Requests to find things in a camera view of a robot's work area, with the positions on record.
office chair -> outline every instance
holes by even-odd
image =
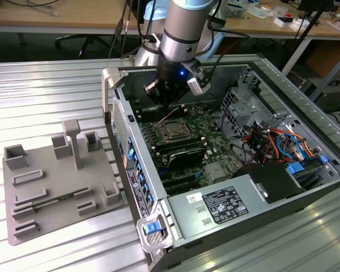
[[[79,39],[79,38],[86,38],[86,40],[84,41],[84,44],[82,46],[82,49],[79,52],[79,57],[83,57],[83,55],[84,55],[84,53],[87,49],[88,44],[93,44],[94,41],[97,41],[97,42],[103,44],[104,46],[106,46],[108,49],[110,49],[111,44],[104,41],[99,36],[107,36],[107,35],[94,35],[94,34],[67,35],[67,36],[64,36],[64,37],[56,38],[55,46],[56,46],[56,48],[61,48],[61,41],[67,41],[67,40],[73,40],[73,39]]]

gray plastic base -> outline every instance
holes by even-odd
[[[78,140],[83,167],[78,170],[71,152],[66,150],[58,156],[53,146],[25,151],[15,147],[25,152],[20,158],[25,159],[25,164],[14,167],[7,163],[8,157],[3,159],[10,245],[123,205],[107,156],[99,141],[98,144],[98,148],[88,148],[88,140]]]

3d-printed part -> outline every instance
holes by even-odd
[[[12,177],[12,184],[13,186],[18,186],[18,185],[25,184],[31,181],[39,180],[43,177],[44,175],[41,169],[34,170],[34,171],[30,171],[30,172]]]
[[[75,199],[80,199],[80,198],[89,196],[91,194],[93,194],[93,191],[91,187],[87,186],[87,187],[83,187],[78,190],[75,190],[73,196]]]
[[[4,162],[11,171],[28,166],[24,158],[25,155],[21,144],[4,148]]]
[[[78,151],[83,165],[83,169],[78,171],[73,167],[72,156],[57,160],[52,145],[26,150],[25,161],[28,167],[14,171],[9,169],[3,158],[7,239],[10,245],[18,245],[124,204],[123,192],[118,195],[117,202],[115,202],[116,197],[111,198],[109,195],[109,204],[103,204],[103,199],[106,199],[103,186],[108,194],[117,192],[118,189],[114,187],[117,185],[114,183],[116,177],[108,164],[102,145],[99,150],[87,152],[85,139],[79,138]],[[13,177],[38,169],[42,169],[43,178],[13,186]],[[46,196],[40,199],[32,198],[40,194],[42,188],[46,189]],[[86,209],[84,214],[79,215],[77,204],[90,200],[95,201],[96,209],[92,211]],[[35,220],[40,227],[39,231],[16,237],[15,228],[29,220]]]
[[[89,201],[82,202],[77,205],[78,214],[80,216],[89,213],[90,211],[97,210],[97,205],[94,199],[91,199]]]
[[[52,137],[53,149],[57,159],[64,158],[72,155],[72,148],[67,141],[67,137],[53,136]]]
[[[114,187],[114,194],[107,194],[106,188],[104,186],[102,187],[103,204],[110,205],[121,200],[120,190],[118,189],[116,182],[113,183],[113,187]]]
[[[32,201],[38,200],[40,198],[46,197],[47,194],[48,194],[48,191],[45,188],[42,188],[42,192],[40,194],[34,195],[32,197],[25,198],[23,200],[18,200],[18,197],[15,196],[15,203],[14,204],[16,206],[19,206],[19,205],[22,205],[22,204],[32,202]]]
[[[97,132],[88,132],[84,134],[84,140],[86,141],[87,152],[96,151],[101,148],[101,140],[98,137]]]
[[[14,211],[12,213],[12,217],[17,220],[19,218],[22,218],[22,217],[25,217],[25,216],[29,216],[29,215],[33,215],[35,214],[35,210],[33,209],[33,207],[29,207],[29,208],[26,208],[26,209],[22,209],[22,210],[19,210],[19,211]]]
[[[39,231],[39,227],[36,221],[29,220],[15,227],[14,236],[16,238],[20,238],[24,235],[28,235],[30,233],[37,232],[37,231]]]
[[[64,134],[70,137],[72,152],[74,155],[75,169],[81,169],[82,164],[80,163],[79,151],[78,151],[78,143],[77,143],[77,134],[80,133],[80,127],[78,120],[67,120],[62,122],[62,127],[64,130]]]

blue wire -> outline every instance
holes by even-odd
[[[283,155],[286,155],[286,156],[289,157],[292,161],[294,160],[290,154],[288,154],[288,153],[286,153],[286,152],[284,152],[284,151],[282,150],[282,148],[281,148],[281,146],[280,146],[280,144],[279,144],[279,140],[280,140],[280,138],[281,138],[282,135],[287,135],[287,136],[289,136],[291,139],[293,139],[293,140],[295,141],[295,143],[297,144],[297,147],[298,147],[298,149],[300,150],[301,154],[302,154],[305,158],[310,158],[310,157],[306,154],[306,152],[303,151],[303,149],[301,148],[301,145],[300,145],[299,141],[297,141],[296,137],[294,137],[293,135],[291,135],[291,134],[289,134],[289,133],[280,134],[280,135],[278,136],[278,138],[277,138],[277,147],[278,147],[279,151],[280,151]]]

handle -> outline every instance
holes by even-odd
[[[102,107],[103,112],[108,112],[108,90],[113,89],[121,80],[118,68],[106,68],[102,71]]]

